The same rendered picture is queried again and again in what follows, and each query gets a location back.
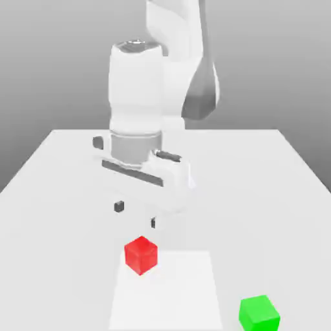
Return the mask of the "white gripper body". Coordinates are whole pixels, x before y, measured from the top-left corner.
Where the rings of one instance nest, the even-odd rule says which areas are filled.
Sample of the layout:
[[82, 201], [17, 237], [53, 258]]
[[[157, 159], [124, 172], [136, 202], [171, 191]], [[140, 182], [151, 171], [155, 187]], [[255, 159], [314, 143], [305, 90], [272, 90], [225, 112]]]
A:
[[191, 164], [174, 154], [150, 154], [132, 169], [112, 158], [102, 158], [101, 166], [116, 190], [169, 213], [185, 209], [195, 188]]

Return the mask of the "small red cube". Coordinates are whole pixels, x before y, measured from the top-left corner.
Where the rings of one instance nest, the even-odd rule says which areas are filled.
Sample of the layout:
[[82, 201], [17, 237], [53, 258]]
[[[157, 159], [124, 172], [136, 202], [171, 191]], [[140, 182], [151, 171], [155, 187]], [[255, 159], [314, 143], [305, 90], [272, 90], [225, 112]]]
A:
[[158, 246], [140, 236], [124, 246], [125, 263], [138, 275], [158, 264]]

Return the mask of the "small green cube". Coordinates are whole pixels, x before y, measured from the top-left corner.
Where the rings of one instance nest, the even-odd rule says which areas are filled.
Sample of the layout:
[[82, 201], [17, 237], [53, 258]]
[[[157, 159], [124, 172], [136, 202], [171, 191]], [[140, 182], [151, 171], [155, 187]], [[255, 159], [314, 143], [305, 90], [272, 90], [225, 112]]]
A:
[[239, 321], [244, 331], [278, 331], [281, 317], [267, 295], [240, 301]]

